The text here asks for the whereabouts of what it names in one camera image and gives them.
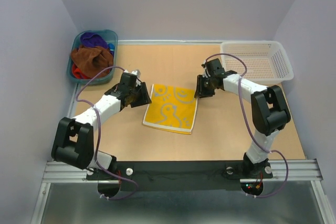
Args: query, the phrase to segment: metal floor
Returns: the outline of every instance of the metal floor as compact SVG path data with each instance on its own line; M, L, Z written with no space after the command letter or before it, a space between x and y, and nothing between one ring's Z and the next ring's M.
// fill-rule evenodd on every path
M265 182L264 193L281 182ZM99 198L97 184L52 184L45 224L278 224L324 223L310 181L287 182L276 196L246 197L243 192L138 192L122 201Z

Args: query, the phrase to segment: yellow towel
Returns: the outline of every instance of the yellow towel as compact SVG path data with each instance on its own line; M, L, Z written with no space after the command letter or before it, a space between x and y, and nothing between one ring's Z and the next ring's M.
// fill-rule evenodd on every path
M191 134L194 126L197 99L195 90L154 84L143 124L156 129Z

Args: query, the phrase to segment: lavender wall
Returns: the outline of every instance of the lavender wall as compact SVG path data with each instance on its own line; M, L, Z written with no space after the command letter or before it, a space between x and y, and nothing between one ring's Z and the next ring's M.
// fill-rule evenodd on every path
M294 0L63 0L78 30L120 39L273 39Z
M0 222L29 223L72 85L77 30L61 0L0 0Z
M275 40L283 44L295 78L284 83L308 158L317 158L336 214L336 1L295 0Z

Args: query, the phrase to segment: white plastic basket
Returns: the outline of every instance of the white plastic basket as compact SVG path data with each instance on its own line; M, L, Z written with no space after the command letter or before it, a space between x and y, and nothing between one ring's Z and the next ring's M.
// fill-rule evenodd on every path
M285 49L277 41L226 41L221 52L239 57L247 66L246 79L259 84L278 84L294 77ZM244 67L230 56L222 56L225 71L239 74Z

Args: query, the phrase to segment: tan tabletop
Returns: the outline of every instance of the tan tabletop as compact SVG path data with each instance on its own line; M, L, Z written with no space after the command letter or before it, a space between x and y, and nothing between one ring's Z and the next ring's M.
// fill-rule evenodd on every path
M117 65L129 71L139 69L149 93L154 83L195 89L204 59L218 52L218 45L121 45ZM80 98L96 103L121 74L116 69L110 83L87 87ZM251 106L248 102L244 105L254 132ZM76 115L87 108L86 104L77 104ZM240 160L251 144L238 96L229 92L217 90L215 96L198 101L191 135L143 126L145 110L146 106L125 108L108 119L102 126L99 150L120 161ZM281 151L287 159L305 159L293 120L279 133L272 149ZM271 154L270 159L281 157Z

